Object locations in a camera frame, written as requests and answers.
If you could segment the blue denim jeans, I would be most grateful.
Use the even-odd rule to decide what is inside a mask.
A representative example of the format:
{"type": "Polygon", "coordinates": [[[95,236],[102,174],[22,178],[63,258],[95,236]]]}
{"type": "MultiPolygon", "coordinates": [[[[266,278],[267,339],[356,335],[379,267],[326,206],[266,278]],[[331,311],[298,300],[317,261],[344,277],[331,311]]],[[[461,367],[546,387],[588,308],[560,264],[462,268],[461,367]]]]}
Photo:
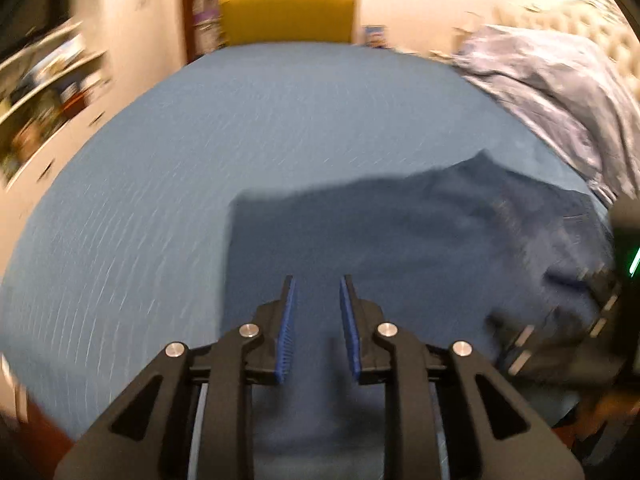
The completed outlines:
{"type": "Polygon", "coordinates": [[[340,283],[421,340],[463,339],[493,358],[486,316],[537,323],[570,300],[544,272],[611,259],[590,196],[517,174],[487,154],[408,177],[288,195],[238,196],[224,280],[224,327],[296,284],[292,367],[254,393],[255,445],[267,456],[379,448],[384,392],[359,387],[343,337],[340,283]]]}

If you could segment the blue quilted bed mattress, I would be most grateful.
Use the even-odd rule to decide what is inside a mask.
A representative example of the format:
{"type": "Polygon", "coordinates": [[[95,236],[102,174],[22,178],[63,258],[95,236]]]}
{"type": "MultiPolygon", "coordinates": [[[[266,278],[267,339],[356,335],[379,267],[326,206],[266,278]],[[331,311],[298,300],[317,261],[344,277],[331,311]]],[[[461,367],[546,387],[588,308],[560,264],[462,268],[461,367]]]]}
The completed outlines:
{"type": "MultiPolygon", "coordinates": [[[[344,44],[252,44],[186,66],[122,110],[30,216],[1,286],[1,349],[79,439],[166,344],[224,327],[231,208],[408,177],[487,154],[591,197],[584,181],[452,67],[344,44]]],[[[379,448],[267,456],[261,479],[376,479],[379,448]]]]}

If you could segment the grey star-print duvet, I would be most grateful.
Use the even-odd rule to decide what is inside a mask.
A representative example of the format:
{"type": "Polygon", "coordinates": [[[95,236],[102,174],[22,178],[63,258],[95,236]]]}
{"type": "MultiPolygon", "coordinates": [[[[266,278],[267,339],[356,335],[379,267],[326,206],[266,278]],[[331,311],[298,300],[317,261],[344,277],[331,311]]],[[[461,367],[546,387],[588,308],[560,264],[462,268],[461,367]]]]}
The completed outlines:
{"type": "Polygon", "coordinates": [[[639,103],[593,41],[486,25],[452,64],[543,140],[606,206],[639,195],[639,103]]]}

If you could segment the cream tufted headboard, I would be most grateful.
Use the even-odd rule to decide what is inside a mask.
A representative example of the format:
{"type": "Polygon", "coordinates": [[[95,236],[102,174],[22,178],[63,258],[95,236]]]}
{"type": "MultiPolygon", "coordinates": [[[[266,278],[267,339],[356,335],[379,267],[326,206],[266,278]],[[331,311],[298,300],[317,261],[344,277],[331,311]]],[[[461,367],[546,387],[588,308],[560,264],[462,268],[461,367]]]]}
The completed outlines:
{"type": "Polygon", "coordinates": [[[612,0],[570,0],[538,6],[497,6],[499,25],[556,30],[582,36],[597,44],[615,65],[624,83],[639,99],[639,39],[612,0]]]}

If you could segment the small picture card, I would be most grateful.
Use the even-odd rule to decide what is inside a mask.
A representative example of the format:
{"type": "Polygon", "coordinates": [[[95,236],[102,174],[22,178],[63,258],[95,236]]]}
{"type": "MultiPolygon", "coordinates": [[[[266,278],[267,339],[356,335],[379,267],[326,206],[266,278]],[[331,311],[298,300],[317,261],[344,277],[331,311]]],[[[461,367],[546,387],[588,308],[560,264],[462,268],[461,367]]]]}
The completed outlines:
{"type": "Polygon", "coordinates": [[[386,49],[386,28],[383,25],[364,26],[363,44],[368,48],[386,49]]]}

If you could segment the cream wardrobe shelf unit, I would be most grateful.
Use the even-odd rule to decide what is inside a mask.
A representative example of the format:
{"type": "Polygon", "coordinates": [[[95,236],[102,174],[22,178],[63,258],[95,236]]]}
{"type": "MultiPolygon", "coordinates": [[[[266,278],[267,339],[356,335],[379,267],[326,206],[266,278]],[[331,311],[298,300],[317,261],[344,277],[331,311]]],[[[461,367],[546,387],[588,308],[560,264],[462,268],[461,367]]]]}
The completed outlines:
{"type": "Polygon", "coordinates": [[[1,0],[1,261],[76,153],[186,54],[181,0],[1,0]]]}

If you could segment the yellow leather chair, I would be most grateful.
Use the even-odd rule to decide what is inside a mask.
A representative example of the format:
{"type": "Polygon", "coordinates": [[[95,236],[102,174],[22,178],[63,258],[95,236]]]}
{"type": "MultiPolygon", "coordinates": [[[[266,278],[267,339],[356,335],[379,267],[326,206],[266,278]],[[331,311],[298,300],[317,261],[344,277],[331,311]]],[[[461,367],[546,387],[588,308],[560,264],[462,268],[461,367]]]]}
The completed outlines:
{"type": "Polygon", "coordinates": [[[228,46],[352,41],[358,0],[217,0],[228,46]]]}

